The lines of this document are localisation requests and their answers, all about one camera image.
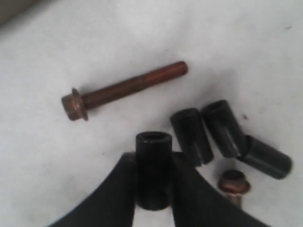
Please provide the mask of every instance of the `black curved part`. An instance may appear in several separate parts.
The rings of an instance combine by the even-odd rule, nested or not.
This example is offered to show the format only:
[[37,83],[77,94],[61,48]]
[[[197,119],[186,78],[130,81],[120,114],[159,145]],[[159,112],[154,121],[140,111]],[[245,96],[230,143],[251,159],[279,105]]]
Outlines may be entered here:
[[169,206],[172,139],[163,132],[143,132],[136,137],[137,203],[146,210]]
[[198,109],[181,110],[172,115],[170,122],[181,150],[195,167],[206,165],[213,160],[214,155]]
[[291,158],[264,142],[246,136],[248,153],[239,157],[241,162],[277,179],[283,179],[292,170]]
[[220,195],[182,153],[172,166],[176,227],[268,227]]
[[134,154],[125,153],[105,181],[50,227],[131,227],[135,208]]
[[238,157],[247,153],[245,136],[226,100],[203,108],[202,117],[224,157]]

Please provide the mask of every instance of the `bolt threads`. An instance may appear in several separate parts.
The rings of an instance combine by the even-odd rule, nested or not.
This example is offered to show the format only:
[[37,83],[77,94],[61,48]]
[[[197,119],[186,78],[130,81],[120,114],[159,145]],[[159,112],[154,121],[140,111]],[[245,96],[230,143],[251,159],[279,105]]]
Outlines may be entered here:
[[133,77],[118,84],[90,92],[82,96],[86,110],[110,103],[138,93],[144,89],[181,77],[188,72],[185,62],[179,61],[141,76]]
[[143,79],[148,87],[167,82],[181,77],[188,72],[188,66],[184,61],[176,62],[164,68],[146,73]]

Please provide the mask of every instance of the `white surface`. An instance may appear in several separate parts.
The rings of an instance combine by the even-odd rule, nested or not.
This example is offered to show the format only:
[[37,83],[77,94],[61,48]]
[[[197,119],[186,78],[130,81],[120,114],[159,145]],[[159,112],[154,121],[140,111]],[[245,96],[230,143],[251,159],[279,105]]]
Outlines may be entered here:
[[[246,132],[294,159],[283,181],[237,164],[253,186],[245,210],[274,227],[303,226],[302,11],[302,0],[53,0],[4,26],[1,226],[49,225],[134,149],[137,133],[172,133],[175,111],[219,98]],[[92,91],[178,60],[186,77],[91,111],[88,122],[63,111],[71,87]],[[200,169],[212,184],[227,162],[214,151]],[[137,209],[134,226],[173,226],[171,211]]]

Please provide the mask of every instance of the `bolt head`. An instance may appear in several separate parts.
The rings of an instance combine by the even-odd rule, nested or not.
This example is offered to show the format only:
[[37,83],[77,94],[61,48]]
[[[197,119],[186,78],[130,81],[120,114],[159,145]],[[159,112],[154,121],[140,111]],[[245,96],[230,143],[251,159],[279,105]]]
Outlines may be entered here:
[[244,173],[238,170],[229,170],[223,173],[218,188],[229,195],[244,195],[250,191],[250,183]]
[[61,99],[64,110],[70,120],[75,121],[77,119],[83,118],[88,120],[88,115],[86,109],[83,105],[81,95],[77,89],[73,88],[71,94],[62,97]]

